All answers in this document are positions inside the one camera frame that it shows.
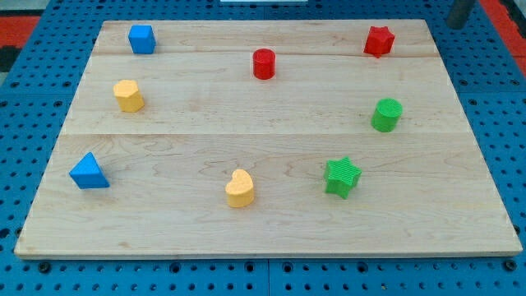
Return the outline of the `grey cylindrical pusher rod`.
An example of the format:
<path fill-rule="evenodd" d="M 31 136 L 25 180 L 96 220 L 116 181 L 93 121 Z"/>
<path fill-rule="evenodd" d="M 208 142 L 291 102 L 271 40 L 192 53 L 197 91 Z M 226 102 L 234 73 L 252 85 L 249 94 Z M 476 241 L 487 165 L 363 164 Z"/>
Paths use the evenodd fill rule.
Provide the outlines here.
<path fill-rule="evenodd" d="M 476 0 L 454 0 L 445 19 L 445 24 L 452 30 L 461 30 L 468 21 Z"/>

